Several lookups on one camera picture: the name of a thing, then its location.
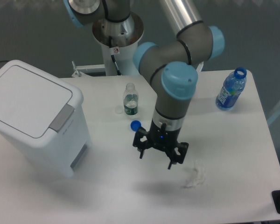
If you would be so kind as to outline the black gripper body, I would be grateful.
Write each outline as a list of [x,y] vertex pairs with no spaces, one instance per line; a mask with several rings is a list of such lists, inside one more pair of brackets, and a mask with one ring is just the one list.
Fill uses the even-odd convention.
[[147,140],[152,143],[153,148],[162,150],[164,147],[173,150],[178,145],[178,135],[180,128],[169,131],[161,125],[158,127],[153,121],[151,122],[150,130],[148,132]]

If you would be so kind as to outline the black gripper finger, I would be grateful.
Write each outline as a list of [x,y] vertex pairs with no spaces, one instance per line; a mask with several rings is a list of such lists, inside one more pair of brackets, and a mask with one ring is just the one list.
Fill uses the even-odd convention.
[[152,147],[150,132],[139,127],[133,139],[133,146],[140,152],[140,159],[142,159],[144,151]]
[[177,163],[183,164],[189,144],[187,142],[176,142],[174,145],[164,148],[164,152],[170,159],[168,169]]

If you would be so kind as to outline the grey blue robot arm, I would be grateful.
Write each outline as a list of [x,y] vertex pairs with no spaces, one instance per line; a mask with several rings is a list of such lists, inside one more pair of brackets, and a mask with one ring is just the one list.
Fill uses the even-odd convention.
[[176,41],[164,47],[139,44],[144,26],[131,11],[130,1],[66,0],[64,5],[76,26],[92,24],[102,49],[103,65],[84,66],[83,70],[101,69],[108,76],[140,74],[157,94],[150,129],[140,127],[133,146],[141,154],[149,148],[160,150],[170,164],[183,163],[189,145],[177,138],[196,91],[195,66],[223,52],[221,30],[204,24],[193,1],[162,0]]

